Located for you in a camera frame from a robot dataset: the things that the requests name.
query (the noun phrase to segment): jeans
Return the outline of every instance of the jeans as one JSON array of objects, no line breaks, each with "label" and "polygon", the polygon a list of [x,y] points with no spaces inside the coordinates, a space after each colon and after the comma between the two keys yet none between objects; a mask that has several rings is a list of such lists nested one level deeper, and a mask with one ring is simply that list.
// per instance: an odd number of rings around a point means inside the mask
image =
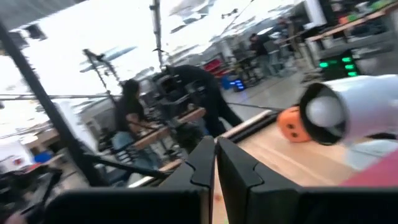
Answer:
[{"label": "jeans", "polygon": [[268,55],[260,55],[257,58],[263,77],[275,76],[276,74],[272,71],[271,65],[269,64]]},{"label": "jeans", "polygon": [[[132,144],[133,138],[127,132],[118,132],[112,138],[113,148],[117,151],[122,147]],[[161,166],[159,156],[151,149],[145,148],[137,150],[137,158],[134,160],[134,165],[147,169],[158,169]]]}]

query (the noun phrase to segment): man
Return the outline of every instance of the man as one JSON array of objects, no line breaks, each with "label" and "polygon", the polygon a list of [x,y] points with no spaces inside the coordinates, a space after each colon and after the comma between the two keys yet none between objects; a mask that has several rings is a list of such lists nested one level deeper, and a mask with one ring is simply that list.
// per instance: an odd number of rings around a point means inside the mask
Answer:
[{"label": "man", "polygon": [[276,75],[270,69],[268,51],[264,47],[264,44],[268,41],[271,41],[271,38],[269,38],[267,34],[252,34],[249,38],[249,41],[251,43],[250,50],[256,53],[257,61],[259,63],[264,78]]},{"label": "man", "polygon": [[[280,33],[282,40],[288,39],[289,37],[293,37],[296,33],[300,32],[301,30],[302,29],[299,28],[298,24],[295,24],[284,17],[278,18],[278,23],[274,27],[274,31]],[[284,42],[283,44],[289,44],[289,46],[287,46],[287,50],[292,52],[293,54],[297,52],[299,56],[302,57],[299,47],[297,45],[298,42],[297,39],[298,38],[291,39],[290,41]]]},{"label": "man", "polygon": [[219,118],[223,118],[233,127],[241,124],[242,119],[225,102],[220,92],[218,82],[213,74],[193,65],[181,65],[167,67],[167,73],[178,74],[183,86],[189,83],[199,82],[206,89],[206,97],[200,106],[206,109],[203,117],[207,131],[214,138],[226,132],[224,124]]}]

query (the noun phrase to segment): white sphere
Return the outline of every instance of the white sphere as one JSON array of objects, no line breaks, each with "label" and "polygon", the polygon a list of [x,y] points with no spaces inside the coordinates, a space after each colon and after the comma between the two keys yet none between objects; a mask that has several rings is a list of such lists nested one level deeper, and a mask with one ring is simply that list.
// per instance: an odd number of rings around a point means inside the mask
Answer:
[{"label": "white sphere", "polygon": [[313,124],[323,128],[331,128],[344,119],[340,102],[330,96],[313,99],[306,108],[306,114]]}]

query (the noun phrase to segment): cable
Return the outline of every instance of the cable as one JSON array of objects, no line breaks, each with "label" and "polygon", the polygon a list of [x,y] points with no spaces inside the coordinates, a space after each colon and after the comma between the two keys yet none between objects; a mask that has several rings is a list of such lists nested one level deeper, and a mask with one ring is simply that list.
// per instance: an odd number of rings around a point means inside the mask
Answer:
[{"label": "cable", "polygon": [[228,103],[229,105],[236,105],[236,106],[246,106],[250,108],[257,108],[257,109],[264,109],[264,110],[272,110],[272,111],[283,111],[285,109],[282,108],[273,108],[273,107],[268,107],[268,106],[256,106],[256,105],[247,105],[243,103]]},{"label": "cable", "polygon": [[249,4],[247,4],[247,6],[224,28],[224,30],[222,31],[222,33],[220,34],[220,36],[222,36],[231,26],[232,24],[235,22],[236,19],[239,18],[239,16],[242,15],[242,13],[254,2],[254,0],[251,0],[249,2]]}]

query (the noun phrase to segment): green light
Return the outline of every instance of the green light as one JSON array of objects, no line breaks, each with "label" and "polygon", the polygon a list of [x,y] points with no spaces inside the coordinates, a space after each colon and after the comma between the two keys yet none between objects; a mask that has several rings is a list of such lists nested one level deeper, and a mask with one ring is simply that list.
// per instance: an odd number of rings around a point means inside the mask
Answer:
[{"label": "green light", "polygon": [[348,70],[354,69],[354,65],[346,65],[346,69]]},{"label": "green light", "polygon": [[358,74],[356,72],[348,72],[348,76],[357,76]]},{"label": "green light", "polygon": [[319,63],[319,67],[321,67],[321,68],[327,68],[327,67],[329,67],[329,64],[326,63],[326,62],[321,62],[321,63]]},{"label": "green light", "polygon": [[351,58],[346,57],[341,59],[343,62],[351,62]]}]

